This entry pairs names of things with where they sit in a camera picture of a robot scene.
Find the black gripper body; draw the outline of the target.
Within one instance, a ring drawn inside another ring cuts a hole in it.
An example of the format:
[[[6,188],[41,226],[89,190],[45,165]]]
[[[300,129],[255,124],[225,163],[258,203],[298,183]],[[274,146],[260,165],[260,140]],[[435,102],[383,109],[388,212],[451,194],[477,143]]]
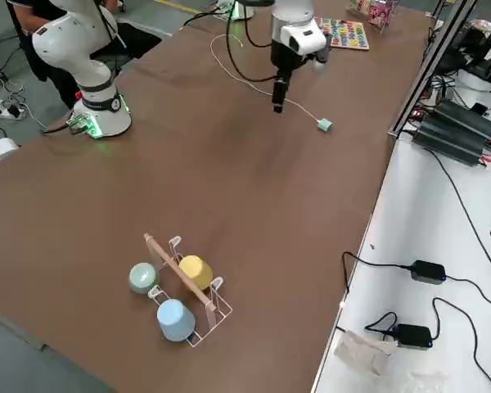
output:
[[[273,66],[277,68],[277,79],[289,83],[293,72],[311,60],[312,55],[299,55],[291,48],[273,39],[270,59]]]

